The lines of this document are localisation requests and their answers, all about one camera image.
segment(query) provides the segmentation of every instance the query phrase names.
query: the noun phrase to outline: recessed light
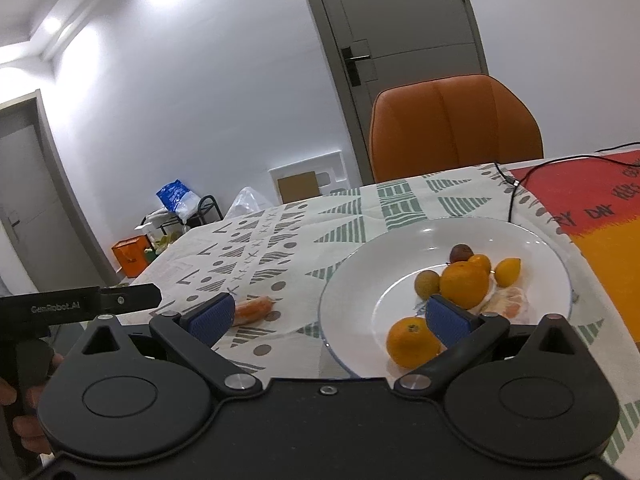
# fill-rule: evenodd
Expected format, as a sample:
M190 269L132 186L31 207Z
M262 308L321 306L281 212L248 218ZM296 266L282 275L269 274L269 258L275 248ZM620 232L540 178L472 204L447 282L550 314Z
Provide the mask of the recessed light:
M46 30L49 34L53 34L60 30L60 27L62 27L62 22L60 22L59 19L54 18L53 16L49 16L46 20L44 20L42 25L44 25L44 30Z

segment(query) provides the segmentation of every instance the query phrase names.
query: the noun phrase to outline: leather chair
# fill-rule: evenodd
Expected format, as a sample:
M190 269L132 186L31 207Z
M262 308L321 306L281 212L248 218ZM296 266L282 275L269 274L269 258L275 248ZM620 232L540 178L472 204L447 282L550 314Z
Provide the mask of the leather chair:
M376 182L486 162L542 158L527 107L487 75L383 91L373 105L369 156Z

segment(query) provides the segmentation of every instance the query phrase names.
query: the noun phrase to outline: door handle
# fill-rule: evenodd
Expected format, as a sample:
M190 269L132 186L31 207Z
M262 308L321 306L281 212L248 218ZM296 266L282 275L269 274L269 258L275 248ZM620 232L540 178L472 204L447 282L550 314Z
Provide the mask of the door handle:
M350 46L341 49L341 53L344 66L347 69L347 75L349 76L349 83L351 83L351 86L360 86L362 81L360 81L360 74L358 73L356 62L371 59L371 56L354 56Z

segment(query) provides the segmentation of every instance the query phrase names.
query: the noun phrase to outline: white plate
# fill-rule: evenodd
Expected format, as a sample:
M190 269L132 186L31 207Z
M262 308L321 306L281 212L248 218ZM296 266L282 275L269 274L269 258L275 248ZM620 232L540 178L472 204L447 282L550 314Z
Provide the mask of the white plate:
M539 236L492 218L417 222L358 248L322 293L318 311L322 338L351 374L394 380L406 373L389 359L386 334L393 323L417 313L415 275L425 269L441 274L456 244L486 254L492 265L509 257L522 260L515 285L523 288L529 300L531 324L546 314L569 316L569 276L558 255Z

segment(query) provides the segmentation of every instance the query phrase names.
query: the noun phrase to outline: screw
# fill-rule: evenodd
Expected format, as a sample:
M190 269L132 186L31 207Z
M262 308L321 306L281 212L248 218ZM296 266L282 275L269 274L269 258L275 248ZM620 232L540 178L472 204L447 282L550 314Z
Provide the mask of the screw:
M431 379L422 374L409 374L400 377L400 386L407 390L426 390L431 386Z
M232 390L248 390L255 384L255 377L249 374L231 374L225 379L225 386Z
M338 393L338 388L327 384L325 386L320 386L320 393L323 395L335 395Z

